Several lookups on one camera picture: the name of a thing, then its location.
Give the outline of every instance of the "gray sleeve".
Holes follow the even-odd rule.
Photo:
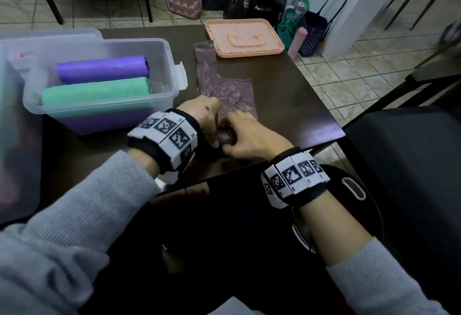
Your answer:
[[[0,232],[0,312],[76,314],[109,263],[109,246],[158,193],[118,152],[27,224]]]
[[[358,315],[448,315],[376,238],[327,271]]]

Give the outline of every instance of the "left hand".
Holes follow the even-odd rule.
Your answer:
[[[216,115],[218,114],[221,103],[216,98],[209,98],[204,95],[188,100],[182,103],[178,110],[184,111],[195,118],[199,124],[200,129],[205,135],[213,148],[219,147],[219,142],[216,139]]]

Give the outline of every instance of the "green garbage bag roll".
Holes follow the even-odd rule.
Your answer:
[[[69,110],[65,112],[65,117],[83,116],[91,114],[91,108],[80,109],[81,103],[91,101],[111,101],[120,98],[130,98],[136,96],[146,96],[152,94],[149,80],[146,77],[108,80],[104,82],[90,82],[80,84],[68,84],[61,86],[52,86],[43,90],[42,102],[43,106],[49,107],[50,113],[53,113],[53,108],[66,107],[77,108],[77,110]],[[123,111],[127,105],[114,105],[107,111]]]

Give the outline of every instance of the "table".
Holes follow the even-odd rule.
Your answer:
[[[101,30],[104,38],[164,38],[175,63],[182,62],[188,88],[174,100],[178,106],[197,96],[194,44],[209,39],[202,25]],[[217,56],[221,75],[251,79],[259,121],[302,149],[335,141],[344,132],[286,53],[224,59]],[[117,150],[127,149],[126,134],[114,130],[77,136],[45,116],[42,155],[42,206],[46,207],[82,181]],[[212,163],[194,159],[174,185],[183,188],[248,166],[254,162],[222,158]]]

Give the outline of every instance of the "hand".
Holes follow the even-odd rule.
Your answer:
[[[223,145],[226,155],[238,159],[263,158],[271,161],[293,144],[280,134],[259,123],[252,114],[243,111],[229,112],[226,120],[237,134],[235,145]]]
[[[219,147],[216,139],[216,115],[221,103],[216,98],[209,98],[204,95],[182,103],[177,109],[187,112],[200,124],[200,129],[206,140],[213,148]]]

